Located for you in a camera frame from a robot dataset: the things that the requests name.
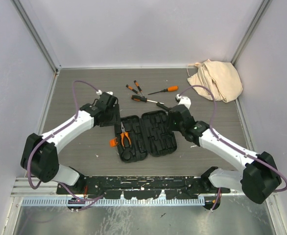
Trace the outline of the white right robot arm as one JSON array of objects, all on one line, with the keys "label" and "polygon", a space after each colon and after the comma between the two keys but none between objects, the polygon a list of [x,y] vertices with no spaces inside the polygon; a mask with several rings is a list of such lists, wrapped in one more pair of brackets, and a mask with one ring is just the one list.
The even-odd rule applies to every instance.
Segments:
[{"label": "white right robot arm", "polygon": [[256,204],[263,203],[282,182],[273,157],[245,149],[217,133],[209,124],[194,120],[185,105],[169,110],[167,126],[189,142],[207,149],[235,167],[234,171],[211,167],[203,175],[202,188],[208,193],[217,188],[242,191]]}]

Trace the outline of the black handled claw hammer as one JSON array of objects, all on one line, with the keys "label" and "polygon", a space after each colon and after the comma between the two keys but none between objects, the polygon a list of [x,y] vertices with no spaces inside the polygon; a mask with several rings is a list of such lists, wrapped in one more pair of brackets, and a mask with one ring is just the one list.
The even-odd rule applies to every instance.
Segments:
[{"label": "black handled claw hammer", "polygon": [[170,111],[170,108],[165,106],[164,104],[161,104],[161,103],[158,102],[158,103],[156,103],[156,105],[158,107],[160,107],[161,109],[165,110],[166,112]]}]

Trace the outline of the orange black pliers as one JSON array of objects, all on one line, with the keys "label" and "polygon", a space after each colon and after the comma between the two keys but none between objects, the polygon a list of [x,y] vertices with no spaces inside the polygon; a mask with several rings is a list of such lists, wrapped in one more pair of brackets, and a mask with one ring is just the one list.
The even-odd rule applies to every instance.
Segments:
[{"label": "orange black pliers", "polygon": [[122,144],[123,148],[131,147],[131,139],[130,139],[129,133],[126,132],[125,127],[124,127],[122,122],[121,122],[120,126],[121,126],[120,137],[121,137],[121,144]]}]

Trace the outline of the black plastic tool case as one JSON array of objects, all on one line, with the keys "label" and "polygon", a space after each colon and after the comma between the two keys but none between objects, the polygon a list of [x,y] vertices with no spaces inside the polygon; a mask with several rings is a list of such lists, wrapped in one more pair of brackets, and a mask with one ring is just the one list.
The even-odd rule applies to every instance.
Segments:
[{"label": "black plastic tool case", "polygon": [[[131,139],[131,147],[121,144],[121,122]],[[177,150],[175,134],[167,129],[167,113],[162,110],[147,112],[141,117],[122,117],[114,126],[115,138],[110,146],[116,147],[120,159],[125,163],[144,160],[148,155],[160,157]]]}]

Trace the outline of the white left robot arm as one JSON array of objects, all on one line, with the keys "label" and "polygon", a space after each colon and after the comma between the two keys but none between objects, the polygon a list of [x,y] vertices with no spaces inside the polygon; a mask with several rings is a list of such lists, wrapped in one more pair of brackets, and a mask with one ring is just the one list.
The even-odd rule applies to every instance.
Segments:
[{"label": "white left robot arm", "polygon": [[41,135],[32,133],[26,139],[21,167],[28,177],[35,176],[40,183],[50,181],[65,185],[74,194],[86,187],[85,176],[59,163],[58,154],[76,137],[95,126],[114,126],[120,121],[118,98],[112,92],[103,92],[92,104],[76,109],[73,117]]}]

